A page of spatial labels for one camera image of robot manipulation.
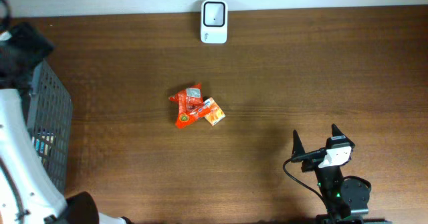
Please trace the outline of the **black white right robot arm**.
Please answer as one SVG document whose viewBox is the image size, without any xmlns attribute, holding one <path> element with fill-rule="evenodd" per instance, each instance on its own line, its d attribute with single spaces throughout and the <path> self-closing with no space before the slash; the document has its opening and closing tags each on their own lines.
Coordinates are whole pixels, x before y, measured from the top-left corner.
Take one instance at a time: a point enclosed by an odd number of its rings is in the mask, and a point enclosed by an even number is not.
<svg viewBox="0 0 428 224">
<path fill-rule="evenodd" d="M 294 181 L 315 193 L 326 208 L 325 215 L 317 215 L 317 223 L 363 223 L 368 213 L 371 183 L 356 176 L 344 176 L 340 167 L 351 161 L 355 143 L 332 125 L 332 136 L 326 146 L 306 152 L 296 130 L 290 162 L 302 164 L 303 173 L 315 172 L 318 191 L 292 177 Z"/>
</svg>

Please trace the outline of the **red snack bag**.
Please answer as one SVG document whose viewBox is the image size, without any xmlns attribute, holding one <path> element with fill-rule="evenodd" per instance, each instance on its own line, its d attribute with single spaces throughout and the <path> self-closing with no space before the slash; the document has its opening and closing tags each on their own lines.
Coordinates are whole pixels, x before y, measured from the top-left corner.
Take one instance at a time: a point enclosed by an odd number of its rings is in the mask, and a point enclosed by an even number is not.
<svg viewBox="0 0 428 224">
<path fill-rule="evenodd" d="M 177 128 L 189 126 L 210 113 L 209 107 L 203 101 L 201 84 L 185 88 L 169 96 L 169 100 L 179 105 L 178 116 L 175 122 Z"/>
</svg>

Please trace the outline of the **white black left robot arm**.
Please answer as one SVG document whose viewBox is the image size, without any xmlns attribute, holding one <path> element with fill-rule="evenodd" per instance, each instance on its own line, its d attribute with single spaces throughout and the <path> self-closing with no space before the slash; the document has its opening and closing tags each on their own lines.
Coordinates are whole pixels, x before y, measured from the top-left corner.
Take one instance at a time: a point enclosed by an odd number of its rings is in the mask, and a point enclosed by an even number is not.
<svg viewBox="0 0 428 224">
<path fill-rule="evenodd" d="M 50 42 L 21 23 L 1 24 L 1 216 L 4 223 L 129 223 L 97 210 L 87 192 L 65 198 L 48 177 L 25 123 L 22 98 Z"/>
</svg>

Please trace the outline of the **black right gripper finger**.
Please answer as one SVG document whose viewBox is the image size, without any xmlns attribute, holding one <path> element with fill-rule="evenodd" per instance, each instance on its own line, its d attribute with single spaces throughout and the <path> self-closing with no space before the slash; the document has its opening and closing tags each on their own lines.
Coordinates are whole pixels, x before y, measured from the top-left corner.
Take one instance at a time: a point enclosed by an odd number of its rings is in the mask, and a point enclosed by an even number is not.
<svg viewBox="0 0 428 224">
<path fill-rule="evenodd" d="M 337 127 L 337 125 L 332 124 L 332 140 L 341 140 L 346 139 L 346 135 L 342 133 L 342 131 Z"/>
<path fill-rule="evenodd" d="M 305 150 L 298 135 L 297 130 L 293 131 L 293 149 L 292 149 L 292 158 L 297 158 L 305 154 Z"/>
</svg>

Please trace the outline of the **orange tissue pack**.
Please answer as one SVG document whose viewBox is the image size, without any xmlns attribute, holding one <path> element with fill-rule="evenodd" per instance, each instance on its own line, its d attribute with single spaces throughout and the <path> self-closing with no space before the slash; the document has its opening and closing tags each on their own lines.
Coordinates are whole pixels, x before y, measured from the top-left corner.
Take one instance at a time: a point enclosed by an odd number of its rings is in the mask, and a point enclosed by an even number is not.
<svg viewBox="0 0 428 224">
<path fill-rule="evenodd" d="M 216 125 L 225 117 L 224 111 L 219 107 L 219 105 L 214 101 L 213 98 L 208 98 L 204 101 L 205 107 L 208 107 L 209 113 L 204 116 L 204 118 L 212 125 Z"/>
</svg>

